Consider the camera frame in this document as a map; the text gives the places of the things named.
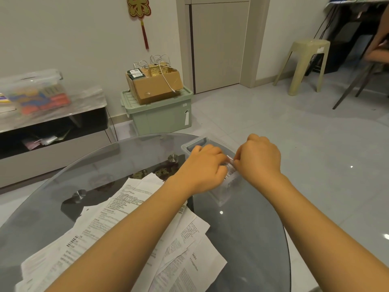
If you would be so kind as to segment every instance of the black cable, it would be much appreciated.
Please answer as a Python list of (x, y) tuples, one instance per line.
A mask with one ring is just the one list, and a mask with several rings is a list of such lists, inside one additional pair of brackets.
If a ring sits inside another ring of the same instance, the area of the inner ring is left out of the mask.
[[(111, 119), (111, 121), (112, 121), (112, 117), (111, 117), (111, 115), (109, 114), (109, 111), (108, 111), (108, 109), (107, 109), (107, 108), (105, 108), (105, 110), (107, 111), (107, 113), (108, 113), (108, 116), (109, 116), (109, 118), (110, 118), (110, 119)], [(114, 124), (114, 122), (113, 122), (113, 121), (112, 121), (112, 126), (114, 127), (115, 136), (116, 136), (116, 141), (119, 141), (118, 134), (116, 133), (115, 124)]]
[(339, 7), (336, 8), (336, 10), (333, 11), (333, 14), (331, 15), (329, 21), (328, 21), (328, 24), (326, 26), (326, 28), (324, 29), (323, 33), (321, 34), (320, 36), (320, 39), (323, 39), (324, 37), (324, 34), (326, 33), (327, 29), (329, 29), (329, 27), (331, 26), (331, 24), (334, 22), (336, 16), (337, 16), (337, 13), (339, 11)]
[(332, 10), (335, 11), (335, 6), (333, 6), (333, 7), (330, 9), (330, 11), (328, 12), (326, 18), (323, 20), (323, 22), (321, 23), (320, 27), (318, 28), (318, 30), (317, 30), (317, 32), (316, 32), (314, 38), (316, 38), (318, 32), (320, 31), (320, 29), (321, 29), (321, 27), (323, 26), (323, 24), (326, 22), (326, 20), (327, 20), (327, 18), (328, 18), (328, 16), (330, 15), (330, 13), (331, 13)]

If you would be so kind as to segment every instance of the storage box lid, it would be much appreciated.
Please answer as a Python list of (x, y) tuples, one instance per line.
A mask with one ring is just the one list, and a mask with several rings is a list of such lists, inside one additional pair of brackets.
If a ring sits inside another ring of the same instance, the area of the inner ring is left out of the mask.
[(140, 105), (137, 102), (137, 100), (132, 96), (130, 91), (123, 91), (121, 93), (121, 98), (122, 98), (123, 106), (126, 109), (126, 112), (128, 114), (134, 114), (136, 112), (143, 112), (143, 111), (147, 111), (149, 109), (163, 107), (165, 105), (188, 100), (188, 99), (191, 99), (192, 95), (193, 95), (193, 92), (190, 91), (185, 86), (183, 89), (178, 90), (177, 92), (179, 93), (179, 95), (176, 97), (168, 98), (165, 100), (160, 100), (160, 101), (149, 103), (149, 104), (143, 104), (143, 105)]
[(14, 89), (26, 88), (44, 83), (55, 85), (61, 79), (62, 75), (60, 71), (56, 69), (0, 78), (0, 92), (6, 93), (7, 91), (12, 91)]

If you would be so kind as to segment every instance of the glass table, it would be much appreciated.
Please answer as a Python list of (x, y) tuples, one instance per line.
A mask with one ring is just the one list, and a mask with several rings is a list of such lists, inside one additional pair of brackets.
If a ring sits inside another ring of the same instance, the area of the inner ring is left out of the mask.
[[(195, 138), (177, 133), (128, 138), (86, 155), (45, 182), (0, 228), (1, 291), (14, 290), (22, 280), (20, 264), (72, 228), (83, 206), (107, 200), (129, 176), (155, 172), (166, 179), (184, 161), (181, 145)], [(203, 193), (188, 205), (210, 224), (207, 236), (227, 260), (208, 291), (290, 291), (283, 225), (249, 183), (242, 179), (222, 203)]]

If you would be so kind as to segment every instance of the right hand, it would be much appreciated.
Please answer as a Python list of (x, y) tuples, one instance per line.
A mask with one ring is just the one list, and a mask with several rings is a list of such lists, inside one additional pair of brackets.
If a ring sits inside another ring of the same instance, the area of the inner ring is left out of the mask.
[(258, 190), (266, 190), (282, 177), (281, 153), (266, 137), (250, 134), (234, 157), (239, 173)]

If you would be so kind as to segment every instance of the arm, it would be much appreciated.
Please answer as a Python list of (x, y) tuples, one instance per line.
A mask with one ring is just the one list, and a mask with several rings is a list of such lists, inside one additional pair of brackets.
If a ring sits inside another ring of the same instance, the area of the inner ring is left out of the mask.
[(225, 161), (218, 147), (195, 147), (174, 176), (90, 247), (46, 292), (131, 291), (183, 203), (221, 184), (227, 168), (220, 164)]
[(389, 269), (312, 205), (280, 171), (281, 154), (251, 134), (235, 167), (273, 205), (324, 292), (385, 291)]

